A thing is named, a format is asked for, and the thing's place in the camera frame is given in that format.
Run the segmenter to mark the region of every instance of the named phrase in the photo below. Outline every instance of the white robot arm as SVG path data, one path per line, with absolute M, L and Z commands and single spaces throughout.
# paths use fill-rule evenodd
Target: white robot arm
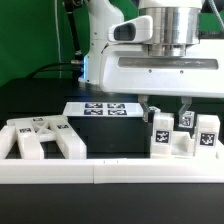
M 90 50 L 84 59 L 84 75 L 79 79 L 81 85 L 97 90 L 102 51 L 108 44 L 107 30 L 114 24 L 124 21 L 122 12 L 110 4 L 109 0 L 84 0 L 90 22 Z
M 198 24 L 203 2 L 140 1 L 136 20 L 109 29 L 110 40 L 114 37 L 114 42 L 119 44 L 109 46 L 103 53 L 102 90 L 139 95 L 224 97 L 224 40 L 200 39 Z M 130 29 L 136 24 L 136 32 L 141 28 L 148 31 L 147 40 L 141 37 L 136 41 L 138 35 L 132 35 Z M 122 39 L 122 32 L 120 36 L 116 34 L 116 30 L 122 29 L 129 31 L 128 37 L 124 35 L 126 40 Z

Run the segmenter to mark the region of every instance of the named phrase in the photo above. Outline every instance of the cable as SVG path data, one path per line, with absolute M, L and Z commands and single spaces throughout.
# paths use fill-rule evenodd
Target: cable
M 56 36 L 57 36 L 57 44 L 58 44 L 58 59 L 61 62 L 61 40 L 60 40 L 60 33 L 59 33 L 59 23 L 58 23 L 58 1 L 54 1 L 54 15 L 55 15 L 55 26 L 56 26 Z
M 40 72 L 46 68 L 52 68 L 52 67 L 60 66 L 60 65 L 71 65 L 71 62 L 59 62 L 59 63 L 52 63 L 52 64 L 42 66 L 42 67 L 38 68 L 37 70 L 35 70 L 34 72 L 31 72 L 30 74 L 28 74 L 26 78 L 32 79 L 38 72 Z
M 41 73 L 41 72 L 81 72 L 82 68 L 73 68 L 73 69 L 47 69 L 47 70 L 40 70 L 36 74 Z
M 219 14 L 217 8 L 216 8 L 215 2 L 213 0 L 208 0 L 208 2 L 209 2 L 209 5 L 210 5 L 213 13 L 215 14 L 220 26 L 221 26 L 221 30 L 224 31 L 224 22 L 223 22 L 220 14 Z
M 82 51 L 79 45 L 78 34 L 77 34 L 76 26 L 75 26 L 74 17 L 72 13 L 67 13 L 67 15 L 68 15 L 69 23 L 70 23 L 73 45 L 75 48 L 75 56 L 80 56 L 82 55 Z

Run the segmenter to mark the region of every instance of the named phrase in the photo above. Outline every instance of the metal cylinder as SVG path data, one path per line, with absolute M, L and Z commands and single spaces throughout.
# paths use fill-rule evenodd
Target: metal cylinder
M 151 56 L 185 56 L 186 46 L 198 44 L 198 8 L 147 8 L 139 15 L 153 18 L 153 36 L 150 44 Z

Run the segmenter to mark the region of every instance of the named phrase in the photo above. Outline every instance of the white plastic block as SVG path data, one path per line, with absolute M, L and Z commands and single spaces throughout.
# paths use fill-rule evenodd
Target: white plastic block
M 223 182 L 221 161 L 185 159 L 127 160 L 128 183 Z
M 172 147 L 179 148 L 187 153 L 194 152 L 194 139 L 189 132 L 174 131 L 172 136 Z
M 156 144 L 154 143 L 154 137 L 151 137 L 150 154 L 160 154 L 169 157 L 171 155 L 171 149 L 170 144 Z
M 161 113 L 161 110 L 158 107 L 155 107 L 155 106 L 150 106 L 149 111 L 150 112 L 155 112 L 155 113 Z
M 32 122 L 32 126 L 39 138 L 40 142 L 56 141 L 56 134 L 52 130 L 49 130 L 49 121 Z
M 139 103 L 68 102 L 63 114 L 69 117 L 142 117 Z
M 155 113 L 153 120 L 154 130 L 173 131 L 174 118 L 170 113 Z
M 186 111 L 182 116 L 182 122 L 179 124 L 181 128 L 193 128 L 195 112 Z
M 68 120 L 68 118 L 64 115 L 54 115 L 54 116 L 45 116 L 45 117 L 28 117 L 28 118 L 18 118 L 18 119 L 7 120 L 7 125 L 12 126 L 12 125 L 15 125 L 16 121 L 24 121 L 24 120 L 30 121 L 35 124 L 42 124 L 45 121 L 57 120 L 57 119 L 64 119 L 66 121 Z
M 15 121 L 17 142 L 23 159 L 44 159 L 44 151 L 29 120 Z
M 92 160 L 0 160 L 0 184 L 93 184 Z
M 217 148 L 216 158 L 224 159 L 224 145 L 220 141 L 217 141 L 216 148 Z
M 195 128 L 194 155 L 202 158 L 216 157 L 220 121 L 214 115 L 198 115 Z
M 198 115 L 196 128 L 199 132 L 219 132 L 219 118 L 215 115 Z
M 16 142 L 16 128 L 4 126 L 0 131 L 0 159 L 5 159 Z
M 127 183 L 127 159 L 95 160 L 94 183 Z
M 150 159 L 170 159 L 170 158 L 171 158 L 171 155 L 150 153 Z
M 64 119 L 50 120 L 50 128 L 56 133 L 56 142 L 66 159 L 86 159 L 86 145 Z

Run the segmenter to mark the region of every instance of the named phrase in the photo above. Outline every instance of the black surface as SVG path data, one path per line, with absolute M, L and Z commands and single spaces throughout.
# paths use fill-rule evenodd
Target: black surface
M 137 97 L 78 90 L 71 80 L 12 80 L 0 88 L 1 126 L 11 118 L 61 114 L 68 100 L 137 102 Z M 166 112 L 180 108 L 176 98 L 152 97 L 150 102 Z M 223 117 L 222 101 L 193 102 L 192 110 Z M 130 157 L 142 156 L 147 144 L 142 133 L 151 131 L 141 119 L 73 118 L 70 123 L 87 143 L 88 157 L 116 157 L 119 150 Z M 118 128 L 117 134 L 110 136 L 110 131 Z M 125 148 L 133 138 L 138 150 L 136 145 Z M 54 147 L 45 148 L 45 155 L 53 153 L 49 158 L 54 157 Z M 224 184 L 0 185 L 2 224 L 222 224 L 223 208 Z

